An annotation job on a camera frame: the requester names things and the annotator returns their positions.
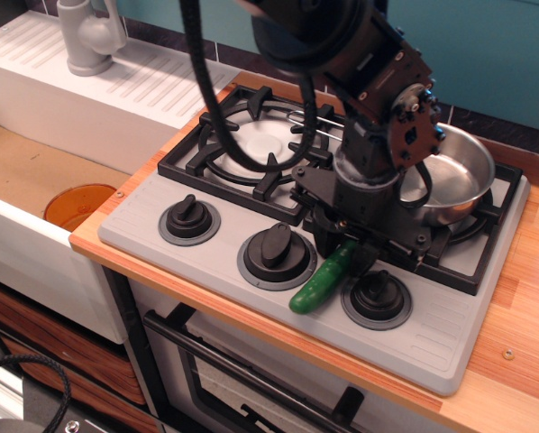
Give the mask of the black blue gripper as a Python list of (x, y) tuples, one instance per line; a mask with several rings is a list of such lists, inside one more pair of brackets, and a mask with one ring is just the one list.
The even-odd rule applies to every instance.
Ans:
[(347, 240), (357, 244), (349, 275), (361, 276), (377, 260), (397, 258), (415, 268), (431, 247), (431, 230), (397, 201), (394, 185), (353, 186), (334, 170), (298, 166), (292, 170), (292, 198), (310, 208), (303, 227), (315, 249), (329, 257)]

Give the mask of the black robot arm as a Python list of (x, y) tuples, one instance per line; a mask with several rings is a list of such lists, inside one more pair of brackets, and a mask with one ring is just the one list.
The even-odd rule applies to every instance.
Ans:
[[(292, 170), (296, 200), (309, 206), (318, 252), (330, 255), (344, 236), (358, 241), (353, 261), (370, 267), (378, 254), (410, 266), (424, 260), (431, 233), (409, 215), (399, 192), (410, 168), (430, 181), (427, 157), (444, 132), (431, 92), (431, 71), (388, 24), (383, 1), (245, 1), (262, 57), (295, 77), (304, 107), (301, 144), (282, 163), (264, 165), (234, 140), (206, 67), (199, 3), (180, 5), (197, 83), (225, 152), (256, 172)], [(314, 82), (323, 80), (345, 110), (343, 141), (330, 170), (300, 166), (318, 128)]]

